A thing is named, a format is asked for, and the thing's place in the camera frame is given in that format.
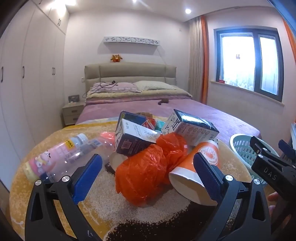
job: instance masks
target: window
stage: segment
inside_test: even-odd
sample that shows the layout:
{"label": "window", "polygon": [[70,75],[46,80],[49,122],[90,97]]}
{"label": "window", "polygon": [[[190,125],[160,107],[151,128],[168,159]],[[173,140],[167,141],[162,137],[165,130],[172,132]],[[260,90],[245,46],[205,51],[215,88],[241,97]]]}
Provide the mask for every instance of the window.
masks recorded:
{"label": "window", "polygon": [[284,63],[277,31],[217,31],[217,77],[228,85],[282,100]]}

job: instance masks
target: pink pillow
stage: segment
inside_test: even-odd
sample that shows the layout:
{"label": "pink pillow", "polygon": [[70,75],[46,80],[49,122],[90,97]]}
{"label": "pink pillow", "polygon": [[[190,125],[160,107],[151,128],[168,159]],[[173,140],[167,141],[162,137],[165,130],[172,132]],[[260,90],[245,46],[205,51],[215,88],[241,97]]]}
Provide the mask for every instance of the pink pillow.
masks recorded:
{"label": "pink pillow", "polygon": [[120,93],[120,92],[141,92],[132,83],[121,82],[121,83],[95,83],[89,90],[89,94],[92,93]]}

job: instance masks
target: qr code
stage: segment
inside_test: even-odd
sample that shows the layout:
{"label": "qr code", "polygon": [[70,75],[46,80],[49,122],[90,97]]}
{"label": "qr code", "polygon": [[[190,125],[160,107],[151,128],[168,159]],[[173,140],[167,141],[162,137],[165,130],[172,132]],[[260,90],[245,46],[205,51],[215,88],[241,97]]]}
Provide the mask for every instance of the qr code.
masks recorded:
{"label": "qr code", "polygon": [[129,149],[131,147],[131,142],[129,141],[124,141],[122,146],[121,146],[121,149]]}

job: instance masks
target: orange stuffed animal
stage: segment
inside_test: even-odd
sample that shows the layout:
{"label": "orange stuffed animal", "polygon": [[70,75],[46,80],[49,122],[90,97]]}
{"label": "orange stuffed animal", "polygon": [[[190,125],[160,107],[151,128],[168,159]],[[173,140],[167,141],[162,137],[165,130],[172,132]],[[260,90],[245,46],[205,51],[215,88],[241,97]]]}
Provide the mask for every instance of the orange stuffed animal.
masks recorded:
{"label": "orange stuffed animal", "polygon": [[116,63],[116,62],[120,62],[121,59],[122,59],[122,57],[119,54],[117,54],[117,55],[112,55],[112,59],[110,59],[110,60],[112,60],[114,63]]}

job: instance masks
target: wardrobe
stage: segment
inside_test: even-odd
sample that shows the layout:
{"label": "wardrobe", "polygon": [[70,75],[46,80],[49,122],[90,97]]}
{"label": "wardrobe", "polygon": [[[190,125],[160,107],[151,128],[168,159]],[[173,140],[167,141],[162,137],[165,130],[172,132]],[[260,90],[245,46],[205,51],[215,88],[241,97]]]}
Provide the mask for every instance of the wardrobe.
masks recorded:
{"label": "wardrobe", "polygon": [[9,190],[21,160],[62,128],[69,13],[29,0],[0,38],[0,180]]}

